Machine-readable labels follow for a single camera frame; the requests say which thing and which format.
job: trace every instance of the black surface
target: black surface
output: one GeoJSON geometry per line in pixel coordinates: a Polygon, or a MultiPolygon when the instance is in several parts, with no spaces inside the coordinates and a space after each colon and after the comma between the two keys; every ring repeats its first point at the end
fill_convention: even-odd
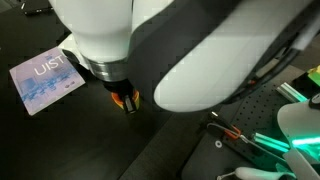
{"type": "Polygon", "coordinates": [[[174,114],[120,180],[179,180],[185,161],[203,136],[199,123],[207,112],[174,114]]]}
{"type": "Polygon", "coordinates": [[[129,80],[146,101],[153,103],[153,91],[166,73],[217,28],[239,2],[176,0],[133,32],[129,80]]]}
{"type": "Polygon", "coordinates": [[[117,179],[170,113],[142,103],[126,116],[102,82],[77,67],[86,84],[30,117],[9,69],[68,32],[54,14],[0,14],[0,179],[117,179]]]}
{"type": "Polygon", "coordinates": [[[320,92],[320,86],[309,78],[308,73],[296,78],[292,83],[292,87],[308,99],[320,92]]]}
{"type": "Polygon", "coordinates": [[[22,11],[25,15],[37,15],[37,10],[42,10],[41,13],[51,13],[51,4],[48,0],[27,0],[22,11]]]}
{"type": "MultiPolygon", "coordinates": [[[[241,132],[246,137],[251,138],[254,133],[258,132],[288,143],[278,126],[277,113],[282,106],[290,102],[276,91],[279,85],[280,84],[273,84],[272,82],[265,84],[253,94],[246,97],[235,113],[235,117],[232,118],[231,123],[238,129],[241,129],[241,132]]],[[[254,163],[257,168],[276,171],[275,164],[277,159],[274,157],[242,141],[233,141],[228,137],[224,137],[223,142],[230,146],[235,152],[238,152],[254,163]]]]}
{"type": "MultiPolygon", "coordinates": [[[[278,106],[282,103],[288,103],[288,101],[275,92],[276,86],[273,85],[290,82],[301,74],[303,74],[301,70],[292,66],[287,67],[275,79],[270,81],[268,83],[269,85],[261,87],[255,94],[249,96],[248,99],[223,106],[220,115],[227,120],[233,120],[232,124],[239,127],[247,137],[250,137],[252,132],[259,132],[274,137],[275,139],[282,137],[278,130],[274,131],[277,128],[276,114],[278,106]]],[[[212,180],[218,175],[232,172],[232,170],[239,166],[258,168],[243,156],[247,155],[248,152],[243,152],[242,149],[248,145],[245,146],[241,144],[242,142],[237,142],[235,144],[237,144],[240,149],[234,150],[232,148],[236,148],[237,146],[232,144],[232,142],[226,142],[228,145],[233,145],[232,148],[224,144],[223,148],[217,149],[214,143],[217,139],[221,140],[223,134],[214,128],[209,128],[208,130],[209,133],[201,140],[184,167],[181,176],[183,180],[212,180]]],[[[264,158],[263,155],[262,157],[259,157],[258,153],[257,155],[257,159],[260,158],[261,160],[264,158]]]]}

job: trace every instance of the green light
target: green light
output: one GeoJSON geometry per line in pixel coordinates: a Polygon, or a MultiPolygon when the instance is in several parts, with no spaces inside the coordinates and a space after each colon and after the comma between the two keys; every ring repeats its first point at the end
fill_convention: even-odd
{"type": "Polygon", "coordinates": [[[285,89],[287,92],[289,92],[289,94],[291,96],[293,96],[294,98],[298,99],[299,102],[305,102],[308,99],[306,97],[304,97],[301,93],[299,93],[298,91],[296,91],[295,89],[293,89],[289,84],[284,83],[281,86],[283,89],[285,89]]]}
{"type": "Polygon", "coordinates": [[[320,137],[317,138],[306,138],[306,139],[296,139],[292,141],[294,146],[300,146],[305,144],[320,144],[320,137]]]}
{"type": "Polygon", "coordinates": [[[261,140],[269,141],[270,143],[273,143],[275,145],[278,145],[278,146],[281,146],[281,147],[284,147],[284,148],[287,148],[287,149],[290,148],[289,144],[287,144],[287,143],[272,139],[272,138],[270,138],[268,136],[265,136],[265,135],[262,135],[262,134],[259,134],[259,133],[255,134],[255,138],[259,138],[261,140]]]}
{"type": "Polygon", "coordinates": [[[296,146],[296,148],[304,151],[309,156],[311,156],[315,160],[319,161],[319,150],[317,148],[313,147],[313,145],[309,145],[309,144],[300,145],[300,146],[296,146]]]}
{"type": "Polygon", "coordinates": [[[258,143],[260,143],[260,144],[263,144],[263,145],[265,145],[265,146],[268,146],[268,147],[270,147],[270,148],[279,150],[279,151],[284,152],[284,153],[286,153],[286,152],[289,151],[287,148],[281,147],[281,146],[279,146],[279,145],[276,145],[276,144],[274,144],[274,143],[271,143],[271,142],[269,142],[269,141],[266,141],[266,140],[263,140],[263,139],[260,139],[260,138],[257,138],[257,137],[254,137],[254,141],[255,141],[255,142],[258,142],[258,143]]]}
{"type": "Polygon", "coordinates": [[[315,82],[318,86],[320,86],[320,74],[317,72],[310,73],[308,77],[315,82]]]}

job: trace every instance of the green led light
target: green led light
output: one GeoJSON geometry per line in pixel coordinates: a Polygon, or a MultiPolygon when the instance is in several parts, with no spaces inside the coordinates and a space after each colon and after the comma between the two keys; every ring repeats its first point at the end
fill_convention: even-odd
{"type": "Polygon", "coordinates": [[[320,74],[317,72],[310,73],[308,77],[315,82],[318,86],[320,86],[320,74]]]}
{"type": "Polygon", "coordinates": [[[306,98],[306,97],[304,97],[304,96],[298,96],[298,100],[299,100],[299,102],[305,102],[305,101],[307,101],[308,99],[306,98]]]}
{"type": "Polygon", "coordinates": [[[311,145],[310,144],[299,145],[299,146],[296,146],[296,148],[304,151],[309,156],[311,156],[315,160],[319,161],[319,150],[317,148],[315,148],[313,144],[311,144],[311,145]]]}
{"type": "Polygon", "coordinates": [[[262,134],[259,134],[259,133],[256,133],[255,137],[259,138],[261,140],[269,141],[272,144],[275,144],[275,145],[278,145],[278,146],[281,146],[281,147],[284,147],[284,148],[287,148],[287,149],[290,148],[289,144],[287,144],[287,143],[272,139],[272,138],[270,138],[268,136],[265,136],[265,135],[262,135],[262,134]]]}
{"type": "Polygon", "coordinates": [[[284,153],[289,151],[287,148],[281,147],[279,145],[273,144],[273,143],[271,143],[269,141],[266,141],[266,140],[263,140],[263,139],[260,139],[260,138],[257,138],[257,137],[254,137],[254,141],[258,142],[260,144],[263,144],[265,146],[268,146],[270,148],[276,149],[278,151],[284,152],[284,153]]]}
{"type": "Polygon", "coordinates": [[[306,144],[320,144],[320,137],[317,138],[306,138],[306,139],[296,139],[292,141],[294,146],[306,145],[306,144]]]}

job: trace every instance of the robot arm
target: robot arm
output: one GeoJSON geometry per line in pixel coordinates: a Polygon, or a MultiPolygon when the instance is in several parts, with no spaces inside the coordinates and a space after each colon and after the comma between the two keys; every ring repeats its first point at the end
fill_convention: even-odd
{"type": "Polygon", "coordinates": [[[319,116],[320,93],[307,102],[286,105],[278,112],[279,127],[292,147],[284,158],[298,179],[320,180],[311,166],[320,163],[319,116]]]}
{"type": "MultiPolygon", "coordinates": [[[[314,23],[319,21],[318,0],[135,0],[133,6],[131,0],[49,1],[72,32],[60,47],[73,51],[107,89],[128,100],[133,85],[150,103],[174,112],[246,96],[288,65],[320,25],[314,23]],[[274,72],[249,90],[241,88],[296,34],[303,36],[274,72]]],[[[284,134],[292,138],[311,132],[300,128],[310,112],[306,104],[281,109],[284,134]],[[294,115],[288,108],[306,112],[294,115]]],[[[320,127],[313,125],[319,124],[320,111],[313,113],[308,127],[318,132],[320,127]]]]}

